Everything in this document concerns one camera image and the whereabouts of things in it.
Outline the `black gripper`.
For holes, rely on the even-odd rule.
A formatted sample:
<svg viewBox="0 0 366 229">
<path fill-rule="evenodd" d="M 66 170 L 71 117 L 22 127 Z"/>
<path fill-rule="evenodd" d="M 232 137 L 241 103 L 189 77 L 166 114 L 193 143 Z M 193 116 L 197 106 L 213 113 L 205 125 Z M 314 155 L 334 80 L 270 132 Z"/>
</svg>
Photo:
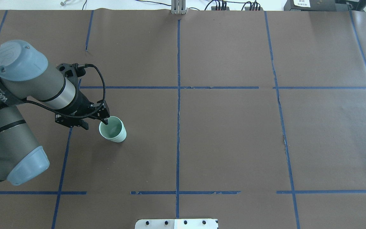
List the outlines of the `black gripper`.
<svg viewBox="0 0 366 229">
<path fill-rule="evenodd" d="M 75 125 L 85 130 L 89 130 L 89 124 L 84 120 L 85 118 L 98 119 L 104 125 L 108 125 L 108 117 L 110 117 L 110 111 L 104 97 L 97 103 L 92 103 L 80 90 L 76 92 L 73 101 L 58 112 L 66 116 L 56 114 L 55 123 Z"/>
</svg>

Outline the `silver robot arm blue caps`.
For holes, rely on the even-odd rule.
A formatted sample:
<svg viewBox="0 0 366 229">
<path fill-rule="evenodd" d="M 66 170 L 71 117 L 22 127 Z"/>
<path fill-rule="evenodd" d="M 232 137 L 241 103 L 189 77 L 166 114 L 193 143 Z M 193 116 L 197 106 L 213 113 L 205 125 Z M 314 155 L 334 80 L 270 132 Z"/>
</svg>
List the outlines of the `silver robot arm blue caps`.
<svg viewBox="0 0 366 229">
<path fill-rule="evenodd" d="M 18 186 L 46 171 L 50 162 L 18 106 L 33 104 L 55 114 L 55 123 L 88 129 L 86 118 L 107 125 L 110 112 L 103 98 L 96 103 L 80 91 L 78 79 L 93 64 L 50 64 L 23 40 L 0 45 L 0 183 Z"/>
</svg>

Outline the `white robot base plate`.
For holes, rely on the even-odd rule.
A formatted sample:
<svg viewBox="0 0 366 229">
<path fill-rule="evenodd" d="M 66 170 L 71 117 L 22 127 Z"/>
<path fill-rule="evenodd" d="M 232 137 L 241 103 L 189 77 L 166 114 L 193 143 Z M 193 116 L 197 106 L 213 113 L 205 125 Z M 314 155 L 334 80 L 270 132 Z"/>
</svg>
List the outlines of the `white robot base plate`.
<svg viewBox="0 0 366 229">
<path fill-rule="evenodd" d="M 217 219 L 141 219 L 135 229 L 218 229 Z"/>
</svg>

